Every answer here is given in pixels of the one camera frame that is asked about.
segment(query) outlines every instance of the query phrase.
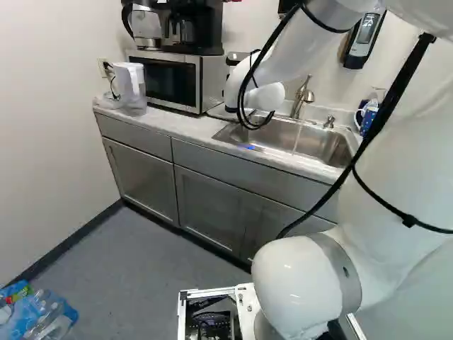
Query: black cable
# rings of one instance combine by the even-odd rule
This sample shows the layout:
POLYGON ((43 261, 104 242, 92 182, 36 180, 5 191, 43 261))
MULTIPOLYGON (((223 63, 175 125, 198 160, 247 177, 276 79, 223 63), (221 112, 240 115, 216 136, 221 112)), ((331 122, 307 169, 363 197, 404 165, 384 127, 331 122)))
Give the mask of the black cable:
POLYGON ((112 86, 113 81, 115 80, 115 78, 116 78, 116 76, 113 76, 112 79, 110 80, 110 90, 112 91, 113 99, 115 99, 117 101, 118 99, 120 99, 120 95, 117 96, 115 94, 115 92, 113 92, 113 86, 112 86))
POLYGON ((237 116, 238 116, 240 124, 249 130, 257 130, 257 129, 263 127, 264 125, 268 124, 272 120, 272 118, 275 114, 275 111, 269 112, 268 116, 264 119, 264 121, 261 123, 258 123, 258 124, 252 123, 248 119, 248 117, 246 116, 245 108, 244 108, 244 98, 246 95, 248 83, 250 82, 250 80, 252 80, 253 74, 255 73, 259 64, 263 60, 264 56, 269 52, 270 48, 273 46, 274 42, 277 40, 280 33, 283 31, 285 26, 289 23, 289 21, 294 16, 294 14, 299 10, 299 8, 300 8, 299 4, 295 5, 293 8, 291 8, 291 10, 288 12, 288 14, 280 21, 277 28, 270 35, 268 41, 266 41, 266 43, 264 44, 263 49, 260 51, 260 54, 258 55, 255 62, 253 63, 253 65, 251 66, 249 71, 247 72, 244 80, 242 81, 241 87, 239 88, 239 95, 238 95, 238 101, 237 101, 237 116))
POLYGON ((352 167, 352 174, 353 174, 355 180, 359 183, 359 185, 363 188, 363 190, 365 190, 367 192, 368 195, 373 197, 373 199, 375 201, 377 201, 380 205, 382 205, 384 208, 386 208, 387 210, 390 210, 393 214, 400 217, 403 225, 407 226, 407 228, 412 228, 414 225, 417 225, 419 227, 422 227, 423 229, 427 229, 432 232, 439 232, 440 234, 453 234, 453 230, 441 229, 441 228, 435 227, 433 225, 429 225, 428 223, 424 223, 424 222, 420 221, 419 219, 417 219, 415 216, 406 214, 405 212, 394 207, 389 202, 385 201, 382 197, 377 195, 373 190, 371 190, 369 188, 369 186, 367 186, 365 184, 365 182, 360 178, 359 174, 357 173, 355 166, 352 167))
MULTIPOLYGON (((256 50, 253 50, 252 52, 250 52, 250 59, 249 59, 250 65, 249 65, 249 67, 248 67, 249 70, 252 68, 252 55, 253 55, 253 53, 257 53, 257 52, 259 52, 259 51, 261 51, 261 50, 258 48, 258 49, 256 49, 256 50)), ((252 74, 252 80, 253 80, 253 84, 255 84, 255 87, 258 88, 259 86, 258 86, 258 84, 256 83, 255 75, 254 75, 254 74, 252 74)))
POLYGON ((387 93, 384 101, 382 102, 381 107, 379 108, 376 118, 374 119, 372 125, 370 126, 367 135, 362 141, 362 144, 359 146, 356 154, 352 158, 349 165, 341 173, 340 177, 336 182, 328 189, 327 193, 303 216, 295 220, 290 225, 283 228, 281 232, 278 233, 275 239, 283 238, 288 232, 294 229, 296 226, 300 225, 312 215, 314 215, 319 209, 321 209, 327 201, 333 196, 335 192, 340 189, 340 187, 345 182, 346 178, 349 176, 350 172, 354 165, 356 165, 359 158, 362 156, 363 152, 366 150, 371 141, 381 132, 382 128, 385 126, 387 120, 390 118, 392 112, 394 111, 396 105, 398 104, 400 98, 402 97, 404 91, 406 90, 409 81, 412 79, 418 65, 420 64, 423 55, 428 49, 429 45, 435 42, 435 37, 428 33, 423 33, 417 42, 417 45, 413 48, 408 59, 404 63, 401 71, 398 73, 398 76, 395 78, 393 84, 391 85, 389 92, 387 93))

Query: kitchen counter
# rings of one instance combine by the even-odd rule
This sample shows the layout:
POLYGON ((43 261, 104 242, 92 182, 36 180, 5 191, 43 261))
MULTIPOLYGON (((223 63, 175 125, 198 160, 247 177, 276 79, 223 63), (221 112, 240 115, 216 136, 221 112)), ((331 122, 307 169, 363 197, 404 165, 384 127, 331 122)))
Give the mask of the kitchen counter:
MULTIPOLYGON (((214 109, 222 110, 223 108, 222 105, 220 105, 214 109)), ((138 125, 142 128, 160 132, 170 137, 191 142, 219 152, 224 152, 252 162, 271 166, 291 174, 304 176, 323 183, 332 184, 341 173, 341 169, 329 169, 330 167, 326 166, 320 167, 319 162, 316 160, 304 159, 304 161, 297 161, 295 159, 294 161, 288 162, 286 159, 280 159, 275 155, 254 152, 253 150, 221 142, 219 140, 214 140, 212 136, 227 126, 229 122, 211 118, 207 115, 184 115, 150 106, 147 108, 147 113, 145 115, 138 117, 125 115, 121 112, 121 110, 105 109, 99 106, 94 106, 93 110, 102 115, 106 115, 132 125, 138 125)), ((338 112, 343 113, 343 115, 344 113, 348 113, 349 115, 345 115, 346 118, 343 119, 349 119, 349 111, 338 112)))

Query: water bottle pack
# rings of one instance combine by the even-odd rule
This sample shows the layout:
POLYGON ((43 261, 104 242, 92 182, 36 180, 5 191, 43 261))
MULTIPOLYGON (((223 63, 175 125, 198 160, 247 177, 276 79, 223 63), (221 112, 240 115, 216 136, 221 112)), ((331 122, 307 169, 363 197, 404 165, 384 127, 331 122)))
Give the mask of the water bottle pack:
POLYGON ((26 281, 0 290, 0 339, 60 340, 79 318, 50 290, 36 292, 26 281))

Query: drawer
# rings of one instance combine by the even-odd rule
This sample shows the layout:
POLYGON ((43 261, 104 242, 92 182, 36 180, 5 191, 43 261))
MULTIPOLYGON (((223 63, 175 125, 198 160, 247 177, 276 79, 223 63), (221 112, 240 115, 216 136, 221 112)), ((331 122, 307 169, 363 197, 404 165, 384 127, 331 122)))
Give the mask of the drawer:
MULTIPOLYGON (((222 152, 173 139, 175 164, 257 193, 293 208, 307 211, 330 188, 329 185, 246 161, 222 152)), ((338 194, 317 215, 336 222, 338 194)))
POLYGON ((118 119, 95 113, 102 136, 153 154, 166 161, 173 161, 171 138, 118 119))

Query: coffee maker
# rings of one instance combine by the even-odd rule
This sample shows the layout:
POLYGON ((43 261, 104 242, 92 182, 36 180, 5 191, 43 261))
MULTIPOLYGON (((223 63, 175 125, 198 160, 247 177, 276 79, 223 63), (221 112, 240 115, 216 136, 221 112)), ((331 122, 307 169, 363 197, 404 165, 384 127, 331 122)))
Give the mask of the coffee maker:
POLYGON ((161 49, 187 55, 223 55, 222 0, 151 3, 161 22, 161 49))

